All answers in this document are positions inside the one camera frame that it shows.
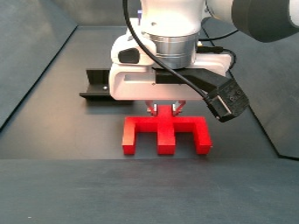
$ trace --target gray wall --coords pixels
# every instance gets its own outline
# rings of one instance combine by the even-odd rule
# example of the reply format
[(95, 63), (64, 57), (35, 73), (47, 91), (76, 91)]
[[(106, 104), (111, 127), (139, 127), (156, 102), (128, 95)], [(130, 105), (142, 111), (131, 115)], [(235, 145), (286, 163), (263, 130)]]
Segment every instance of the gray wall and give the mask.
[[(235, 29), (215, 19), (204, 27), (211, 37)], [(232, 74), (278, 152), (299, 158), (299, 34), (264, 44), (239, 32), (214, 43), (238, 54)]]
[(75, 27), (48, 0), (0, 0), (0, 127)]
[[(52, 0), (79, 25), (126, 25), (122, 0)], [(140, 0), (128, 1), (130, 15), (136, 16)]]

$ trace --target black cable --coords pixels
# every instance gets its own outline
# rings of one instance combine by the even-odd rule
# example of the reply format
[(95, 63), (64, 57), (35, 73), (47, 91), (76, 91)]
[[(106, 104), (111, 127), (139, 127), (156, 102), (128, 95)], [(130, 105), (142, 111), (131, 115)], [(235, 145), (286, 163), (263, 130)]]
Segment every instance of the black cable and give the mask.
[(231, 36), (232, 34), (235, 34), (239, 30), (235, 30), (232, 31), (231, 33), (220, 36), (220, 37), (216, 37), (216, 38), (199, 38), (199, 41), (212, 41), (212, 40), (219, 40), (219, 39), (224, 39), (227, 38), (228, 36)]
[(167, 70), (174, 76), (176, 76), (202, 96), (206, 103), (210, 105), (210, 97), (204, 94), (204, 92), (194, 85), (191, 81), (188, 81), (179, 73), (176, 73), (151, 53), (151, 51), (146, 48), (143, 42), (140, 41), (139, 37), (136, 36), (136, 32), (134, 29), (134, 26), (131, 25), (130, 16), (128, 16), (128, 10), (127, 10), (127, 0), (123, 0), (123, 10), (124, 10), (124, 16), (126, 16), (126, 25), (128, 30), (131, 31), (132, 37), (135, 39), (135, 42), (139, 44), (140, 48), (143, 49), (144, 53), (148, 55), (148, 57), (154, 60), (154, 62), (164, 69)]
[(228, 53), (232, 57), (232, 61), (231, 61), (230, 67), (228, 67), (228, 70), (230, 70), (238, 62), (238, 55), (230, 49), (226, 49), (226, 48), (223, 48), (223, 52)]
[(232, 58), (228, 69), (231, 69), (238, 62), (238, 55), (230, 49), (226, 49), (222, 46), (198, 46), (196, 53), (228, 53)]

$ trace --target red block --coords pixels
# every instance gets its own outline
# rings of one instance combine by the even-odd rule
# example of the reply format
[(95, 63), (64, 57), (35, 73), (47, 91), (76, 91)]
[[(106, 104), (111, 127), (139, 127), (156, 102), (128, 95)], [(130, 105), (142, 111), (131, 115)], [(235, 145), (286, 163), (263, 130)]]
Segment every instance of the red block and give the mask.
[(174, 116), (172, 106), (158, 106), (158, 116), (127, 117), (123, 149), (126, 155), (136, 153), (136, 134), (156, 132), (158, 154), (172, 155), (175, 152), (175, 132), (192, 132), (196, 153), (206, 155), (211, 150), (211, 136), (206, 119), (202, 116)]

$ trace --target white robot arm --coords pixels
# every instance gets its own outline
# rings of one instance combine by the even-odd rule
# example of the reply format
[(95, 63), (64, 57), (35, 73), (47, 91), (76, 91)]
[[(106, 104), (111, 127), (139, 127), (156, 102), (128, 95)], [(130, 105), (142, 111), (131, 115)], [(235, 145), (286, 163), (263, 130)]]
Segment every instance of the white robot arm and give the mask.
[[(195, 88), (190, 88), (191, 85), (187, 86), (179, 81), (158, 81), (156, 71), (160, 66), (147, 56), (148, 53), (143, 50), (142, 45), (148, 48), (154, 57), (170, 69), (180, 69), (180, 72), (190, 69), (188, 72), (192, 74), (194, 71), (206, 71), (204, 74), (199, 74), (200, 77), (206, 74), (212, 76), (208, 74), (210, 72), (218, 76), (226, 76), (230, 69), (230, 56), (227, 54), (196, 54), (202, 20), (210, 14), (232, 23), (242, 32), (262, 42), (276, 41), (299, 32), (299, 0), (140, 1), (142, 22), (138, 24), (136, 20), (132, 20), (136, 36), (132, 37), (134, 30), (128, 31), (116, 40), (111, 52), (114, 65), (110, 72), (110, 92), (118, 100), (182, 101), (202, 99), (199, 91), (196, 93)], [(219, 81), (215, 85), (215, 88), (219, 89), (227, 85), (227, 82)], [(228, 94), (226, 96), (212, 94), (212, 99), (210, 99), (210, 104), (215, 102), (216, 110), (219, 109), (219, 111), (211, 109), (212, 114), (219, 120), (220, 113), (223, 117), (227, 117), (220, 121), (227, 121), (238, 116), (248, 103), (239, 85), (236, 83), (228, 85), (235, 85), (232, 89), (224, 87)], [(232, 109), (238, 104), (242, 104), (242, 107), (235, 113)]]

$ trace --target red object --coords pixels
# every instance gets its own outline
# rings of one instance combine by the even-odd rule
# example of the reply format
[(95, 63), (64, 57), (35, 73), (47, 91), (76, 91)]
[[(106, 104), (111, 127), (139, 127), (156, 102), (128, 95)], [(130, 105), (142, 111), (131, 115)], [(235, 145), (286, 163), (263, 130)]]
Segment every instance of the red object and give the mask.
[(158, 154), (172, 155), (175, 152), (175, 132), (192, 132), (196, 153), (206, 155), (211, 150), (211, 136), (206, 119), (202, 116), (174, 116), (172, 106), (158, 106), (158, 116), (127, 117), (123, 149), (126, 155), (136, 153), (136, 133), (156, 132)]

